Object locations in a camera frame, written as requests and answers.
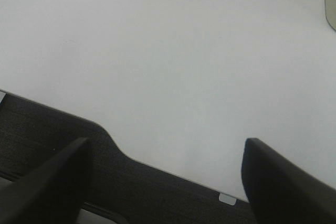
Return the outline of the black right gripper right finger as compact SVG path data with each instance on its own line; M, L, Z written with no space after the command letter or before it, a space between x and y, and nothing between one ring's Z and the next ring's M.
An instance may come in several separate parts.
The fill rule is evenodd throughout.
M241 177L258 223L335 223L335 189L257 138L245 142Z

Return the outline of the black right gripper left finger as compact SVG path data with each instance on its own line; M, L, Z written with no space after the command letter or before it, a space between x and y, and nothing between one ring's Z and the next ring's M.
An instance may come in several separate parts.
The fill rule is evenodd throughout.
M91 142L80 137L1 189L1 223L76 223L91 180Z

